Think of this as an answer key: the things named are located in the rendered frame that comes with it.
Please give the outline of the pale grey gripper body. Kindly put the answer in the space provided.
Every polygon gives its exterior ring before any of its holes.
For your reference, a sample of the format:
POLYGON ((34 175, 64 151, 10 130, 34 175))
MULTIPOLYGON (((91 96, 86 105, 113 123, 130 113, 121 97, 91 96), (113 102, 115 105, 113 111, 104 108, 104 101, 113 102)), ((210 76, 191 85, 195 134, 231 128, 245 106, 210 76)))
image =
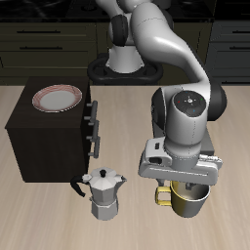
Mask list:
POLYGON ((219 157, 202 154, 192 169, 173 170, 170 166, 150 163, 142 153, 139 175, 144 178, 213 186, 218 181, 218 172, 222 165, 223 160, 219 157))

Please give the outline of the flat black base plate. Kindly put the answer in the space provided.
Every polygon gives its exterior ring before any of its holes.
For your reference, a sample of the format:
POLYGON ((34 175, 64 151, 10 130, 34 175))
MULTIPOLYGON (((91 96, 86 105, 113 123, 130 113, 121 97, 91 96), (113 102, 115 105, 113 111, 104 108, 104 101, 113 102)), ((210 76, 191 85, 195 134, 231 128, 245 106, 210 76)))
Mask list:
POLYGON ((145 65, 139 70, 131 73, 119 73, 105 65, 108 59, 108 53, 100 53, 88 65, 88 77, 94 85, 156 85, 163 76, 163 67, 158 62, 143 59, 145 65))

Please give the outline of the white plate with red rim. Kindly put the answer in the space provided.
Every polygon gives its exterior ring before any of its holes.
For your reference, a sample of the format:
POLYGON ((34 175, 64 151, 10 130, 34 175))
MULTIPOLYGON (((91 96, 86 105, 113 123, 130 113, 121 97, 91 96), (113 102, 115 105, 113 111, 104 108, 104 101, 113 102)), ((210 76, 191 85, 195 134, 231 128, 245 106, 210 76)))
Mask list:
POLYGON ((71 85, 52 85, 41 89, 32 98, 32 105, 44 112, 62 112, 78 105, 82 92, 71 85))

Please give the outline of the dark wooden cabinet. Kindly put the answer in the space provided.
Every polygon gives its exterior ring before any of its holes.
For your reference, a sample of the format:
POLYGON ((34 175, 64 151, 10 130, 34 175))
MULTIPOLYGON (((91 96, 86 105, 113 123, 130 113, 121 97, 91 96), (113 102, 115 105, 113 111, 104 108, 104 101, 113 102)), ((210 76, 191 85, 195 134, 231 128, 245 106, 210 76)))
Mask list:
POLYGON ((96 114, 97 103, 91 100, 86 76, 29 78, 6 124, 22 179, 27 183, 68 183, 86 174, 89 158, 99 156, 96 114), (56 113, 32 105, 38 91, 59 84, 78 88, 80 103, 56 113))

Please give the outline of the dark kitchen cupboards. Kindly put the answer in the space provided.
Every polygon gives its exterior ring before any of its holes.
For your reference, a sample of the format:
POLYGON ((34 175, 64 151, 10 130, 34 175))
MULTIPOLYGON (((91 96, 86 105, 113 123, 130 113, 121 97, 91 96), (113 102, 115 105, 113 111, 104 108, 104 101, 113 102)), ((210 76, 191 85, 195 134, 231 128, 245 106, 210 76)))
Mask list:
MULTIPOLYGON (((250 84, 250 21, 177 23, 169 1, 153 0, 173 31, 223 85, 250 84)), ((27 77, 88 77, 88 65, 113 47, 110 17, 96 0, 0 0, 0 85, 27 77)), ((185 72, 159 62, 156 85, 188 83, 185 72)))

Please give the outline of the silver moka pot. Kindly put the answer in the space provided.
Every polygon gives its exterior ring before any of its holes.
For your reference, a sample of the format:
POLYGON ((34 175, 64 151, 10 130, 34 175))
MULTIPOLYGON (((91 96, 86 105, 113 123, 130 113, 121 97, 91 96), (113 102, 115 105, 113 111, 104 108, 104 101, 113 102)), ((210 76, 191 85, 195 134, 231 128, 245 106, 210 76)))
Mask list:
POLYGON ((79 183, 90 187, 92 196, 92 214, 102 221, 109 221, 118 214, 118 189, 127 179, 118 175, 114 170, 102 167, 93 170, 90 174, 75 176, 71 179, 71 187, 82 197, 85 193, 81 190, 79 183))

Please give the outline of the yellow mug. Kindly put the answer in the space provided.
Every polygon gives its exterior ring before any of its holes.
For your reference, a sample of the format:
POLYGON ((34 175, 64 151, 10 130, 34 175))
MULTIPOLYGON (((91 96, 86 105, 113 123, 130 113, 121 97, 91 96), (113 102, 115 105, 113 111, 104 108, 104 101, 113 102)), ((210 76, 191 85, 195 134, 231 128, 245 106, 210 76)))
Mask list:
POLYGON ((168 187, 158 187, 155 191, 155 203, 161 206, 170 206, 173 211, 183 217, 192 218, 196 216, 207 197, 211 188, 207 185, 196 184, 192 190, 186 189, 186 183, 171 181, 168 187), (169 200, 161 200, 159 194, 168 192, 169 200))

